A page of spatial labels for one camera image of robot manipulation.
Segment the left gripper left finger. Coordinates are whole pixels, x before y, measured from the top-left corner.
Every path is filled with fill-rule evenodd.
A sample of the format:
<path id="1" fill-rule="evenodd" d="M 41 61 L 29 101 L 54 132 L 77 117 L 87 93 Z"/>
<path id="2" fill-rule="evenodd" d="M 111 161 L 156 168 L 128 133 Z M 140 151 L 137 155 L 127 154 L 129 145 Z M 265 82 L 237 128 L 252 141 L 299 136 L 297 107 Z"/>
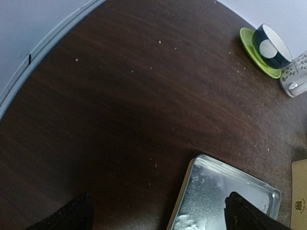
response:
<path id="1" fill-rule="evenodd" d="M 81 193 L 28 230 L 92 230 L 94 206 L 88 193 Z"/>

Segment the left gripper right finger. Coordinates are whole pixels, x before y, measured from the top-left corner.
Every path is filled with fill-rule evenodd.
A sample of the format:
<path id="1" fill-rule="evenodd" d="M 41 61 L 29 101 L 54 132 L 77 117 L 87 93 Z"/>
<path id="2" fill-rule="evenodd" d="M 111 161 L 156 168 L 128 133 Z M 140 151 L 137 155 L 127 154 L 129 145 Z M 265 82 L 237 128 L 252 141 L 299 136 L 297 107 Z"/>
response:
<path id="1" fill-rule="evenodd" d="M 225 199 L 224 217 L 228 230 L 290 230 L 248 202 L 237 192 Z"/>

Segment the bear print tin lid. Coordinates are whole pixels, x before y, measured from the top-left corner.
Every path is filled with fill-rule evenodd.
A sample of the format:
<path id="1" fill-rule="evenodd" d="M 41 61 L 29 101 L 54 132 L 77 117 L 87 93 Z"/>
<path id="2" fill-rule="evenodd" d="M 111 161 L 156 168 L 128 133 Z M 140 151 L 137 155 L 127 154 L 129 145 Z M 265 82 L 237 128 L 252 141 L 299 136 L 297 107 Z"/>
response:
<path id="1" fill-rule="evenodd" d="M 225 199 L 237 192 L 267 216 L 277 219 L 281 193 L 268 183 L 208 155 L 188 165 L 169 230 L 225 230 Z"/>

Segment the beige rectangular tin box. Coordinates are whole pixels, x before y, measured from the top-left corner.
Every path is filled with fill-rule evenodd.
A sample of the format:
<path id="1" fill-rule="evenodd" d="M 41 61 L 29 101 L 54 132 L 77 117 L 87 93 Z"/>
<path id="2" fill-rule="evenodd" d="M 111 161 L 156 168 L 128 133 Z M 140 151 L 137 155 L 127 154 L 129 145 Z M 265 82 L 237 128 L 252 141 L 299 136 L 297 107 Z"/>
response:
<path id="1" fill-rule="evenodd" d="M 291 229 L 307 229 L 307 160 L 292 163 Z"/>

